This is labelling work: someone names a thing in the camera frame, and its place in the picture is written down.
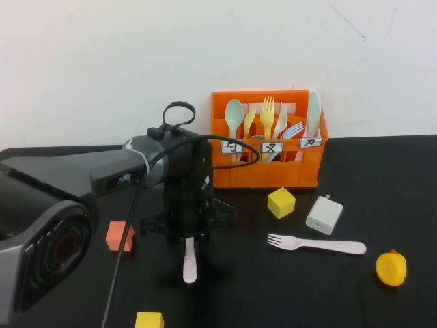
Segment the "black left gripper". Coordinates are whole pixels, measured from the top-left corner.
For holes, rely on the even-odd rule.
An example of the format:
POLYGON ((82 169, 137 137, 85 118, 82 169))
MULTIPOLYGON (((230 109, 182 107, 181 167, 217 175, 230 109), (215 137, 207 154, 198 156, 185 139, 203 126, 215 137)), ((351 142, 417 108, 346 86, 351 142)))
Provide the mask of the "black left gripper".
POLYGON ((210 240, 212 190, 208 176, 172 178, 164 182, 166 240, 168 245, 210 240))

